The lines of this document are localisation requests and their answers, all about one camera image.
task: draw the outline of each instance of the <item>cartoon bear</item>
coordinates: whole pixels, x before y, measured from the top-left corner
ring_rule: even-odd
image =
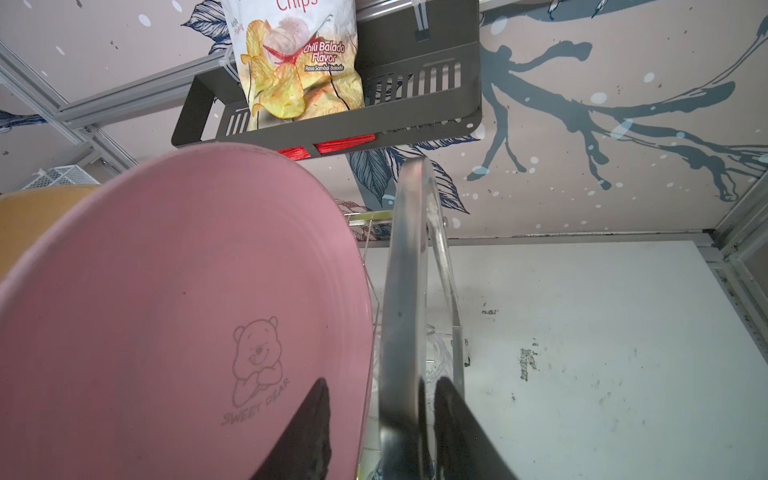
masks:
[[[237,353],[232,365],[235,390],[232,403],[239,408],[258,392],[277,384],[283,378],[280,365],[282,348],[277,339],[277,317],[254,320],[238,326],[234,333]]]

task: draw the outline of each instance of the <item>white dot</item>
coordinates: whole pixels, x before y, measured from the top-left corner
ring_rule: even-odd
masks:
[[[478,125],[477,130],[472,132],[472,136],[477,138],[478,140],[482,140],[485,138],[485,125],[480,124]]]
[[[598,104],[598,105],[604,104],[607,99],[608,99],[608,96],[601,91],[592,94],[592,97],[590,98],[593,104]]]
[[[507,26],[507,18],[504,15],[502,15],[499,18],[495,19],[491,24],[491,33],[493,35],[498,35],[504,31],[504,27],[506,26]]]

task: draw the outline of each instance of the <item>mesh basket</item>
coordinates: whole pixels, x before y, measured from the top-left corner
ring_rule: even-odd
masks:
[[[48,171],[38,170],[37,178],[29,182],[22,190],[50,187],[51,185],[100,185],[95,178],[85,173],[77,165],[53,167]]]

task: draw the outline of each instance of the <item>chips bag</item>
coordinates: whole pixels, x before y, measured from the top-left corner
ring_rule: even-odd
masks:
[[[354,0],[221,5],[252,115],[248,130],[362,107]]]

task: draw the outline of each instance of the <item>pink plate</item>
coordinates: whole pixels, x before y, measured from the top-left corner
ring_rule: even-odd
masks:
[[[0,286],[0,478],[250,478],[315,381],[355,478],[373,329],[300,165],[187,147],[65,215]]]

